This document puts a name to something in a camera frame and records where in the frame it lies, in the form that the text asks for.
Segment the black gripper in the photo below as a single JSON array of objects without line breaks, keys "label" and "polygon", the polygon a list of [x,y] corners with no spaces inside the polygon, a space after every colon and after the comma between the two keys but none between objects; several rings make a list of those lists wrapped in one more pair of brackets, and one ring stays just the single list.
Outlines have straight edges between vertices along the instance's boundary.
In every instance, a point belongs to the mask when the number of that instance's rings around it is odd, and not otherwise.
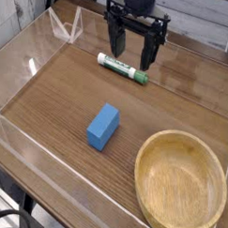
[{"label": "black gripper", "polygon": [[156,60],[160,43],[166,40],[170,16],[155,5],[156,0],[106,0],[104,19],[109,28],[112,53],[125,51],[126,29],[144,36],[140,70],[147,71]]}]

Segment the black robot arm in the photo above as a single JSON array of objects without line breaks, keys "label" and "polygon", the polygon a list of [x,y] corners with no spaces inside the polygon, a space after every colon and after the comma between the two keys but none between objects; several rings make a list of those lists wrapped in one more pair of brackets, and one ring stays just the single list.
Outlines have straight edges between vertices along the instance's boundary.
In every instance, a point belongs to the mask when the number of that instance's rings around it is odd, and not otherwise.
[{"label": "black robot arm", "polygon": [[125,51],[126,30],[144,37],[140,69],[156,61],[159,46],[166,41],[170,16],[155,6],[156,0],[106,0],[104,19],[115,57]]}]

